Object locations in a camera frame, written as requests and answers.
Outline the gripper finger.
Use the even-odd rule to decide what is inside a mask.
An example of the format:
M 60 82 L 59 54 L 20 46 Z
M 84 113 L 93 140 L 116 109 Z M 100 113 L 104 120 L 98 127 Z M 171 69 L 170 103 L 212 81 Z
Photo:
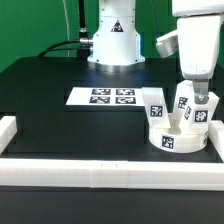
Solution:
M 194 101 L 196 104 L 206 104 L 209 100 L 207 80 L 193 80 Z

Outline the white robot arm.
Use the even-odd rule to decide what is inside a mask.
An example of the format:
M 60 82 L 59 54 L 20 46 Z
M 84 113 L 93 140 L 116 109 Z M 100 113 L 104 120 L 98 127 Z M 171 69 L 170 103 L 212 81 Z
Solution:
M 136 0 L 99 0 L 99 28 L 93 35 L 91 67 L 124 72 L 145 61 L 135 29 Z M 172 0 L 177 28 L 156 39 L 161 57 L 179 54 L 182 75 L 193 82 L 194 102 L 208 102 L 209 80 L 219 54 L 224 0 Z

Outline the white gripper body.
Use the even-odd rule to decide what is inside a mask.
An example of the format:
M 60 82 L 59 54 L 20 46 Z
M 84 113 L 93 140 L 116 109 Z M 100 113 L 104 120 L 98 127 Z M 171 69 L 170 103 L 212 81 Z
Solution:
M 179 18 L 174 31 L 156 39 L 157 51 L 162 58 L 179 51 L 185 79 L 209 80 L 219 54 L 222 24 L 219 14 Z

